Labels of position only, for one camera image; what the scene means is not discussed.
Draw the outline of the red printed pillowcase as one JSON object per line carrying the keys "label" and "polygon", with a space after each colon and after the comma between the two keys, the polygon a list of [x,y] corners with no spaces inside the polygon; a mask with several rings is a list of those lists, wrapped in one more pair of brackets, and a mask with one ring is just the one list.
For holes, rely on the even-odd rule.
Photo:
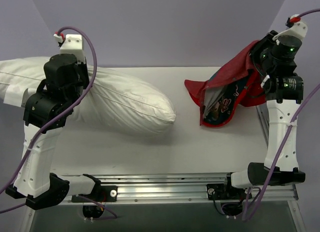
{"label": "red printed pillowcase", "polygon": [[251,42],[206,81],[185,80],[191,99],[199,106],[199,124],[218,128],[227,125],[238,105],[258,106],[266,102],[260,74],[253,65]]}

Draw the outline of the white pillow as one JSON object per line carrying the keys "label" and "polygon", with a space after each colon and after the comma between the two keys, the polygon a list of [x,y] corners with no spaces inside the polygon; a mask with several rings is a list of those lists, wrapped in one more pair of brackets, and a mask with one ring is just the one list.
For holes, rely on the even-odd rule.
{"label": "white pillow", "polygon": [[[45,78],[49,57],[27,57],[0,63],[0,98],[15,88],[35,90]],[[174,125],[176,112],[170,99],[150,83],[99,67],[93,87],[68,121],[103,127],[130,135],[161,134]]]}

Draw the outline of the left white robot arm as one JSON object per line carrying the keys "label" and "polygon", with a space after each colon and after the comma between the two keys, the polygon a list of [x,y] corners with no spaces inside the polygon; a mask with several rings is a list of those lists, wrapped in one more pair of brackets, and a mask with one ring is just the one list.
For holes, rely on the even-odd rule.
{"label": "left white robot arm", "polygon": [[88,175],[61,176],[51,172],[53,154],[67,117],[89,85],[84,63],[73,54],[52,56],[44,64],[45,78],[24,107],[23,157],[6,194],[25,198],[26,206],[39,210],[60,204],[65,197],[82,195],[96,201],[101,182]]}

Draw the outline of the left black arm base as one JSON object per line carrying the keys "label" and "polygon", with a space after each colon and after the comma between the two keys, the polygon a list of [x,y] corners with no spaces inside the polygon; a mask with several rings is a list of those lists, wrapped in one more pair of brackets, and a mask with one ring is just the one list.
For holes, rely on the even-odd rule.
{"label": "left black arm base", "polygon": [[118,187],[116,185],[102,185],[97,193],[82,194],[96,202],[116,202],[118,196]]}

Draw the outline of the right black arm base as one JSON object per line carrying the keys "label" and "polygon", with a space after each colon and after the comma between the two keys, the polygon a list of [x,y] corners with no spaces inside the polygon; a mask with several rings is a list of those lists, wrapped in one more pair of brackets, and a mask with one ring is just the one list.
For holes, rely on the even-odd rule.
{"label": "right black arm base", "polygon": [[243,196],[239,189],[223,183],[207,184],[209,200],[240,200]]}

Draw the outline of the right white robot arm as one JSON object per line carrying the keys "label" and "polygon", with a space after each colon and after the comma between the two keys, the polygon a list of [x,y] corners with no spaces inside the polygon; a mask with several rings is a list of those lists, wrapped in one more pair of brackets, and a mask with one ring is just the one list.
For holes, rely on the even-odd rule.
{"label": "right white robot arm", "polygon": [[294,59],[302,39],[289,31],[270,31],[250,51],[254,67],[260,72],[268,110],[268,146],[263,163],[251,162],[247,169],[234,172],[222,185],[227,198],[240,188],[302,183],[306,174],[299,169],[296,155],[297,115],[304,97],[304,82],[295,73]]}

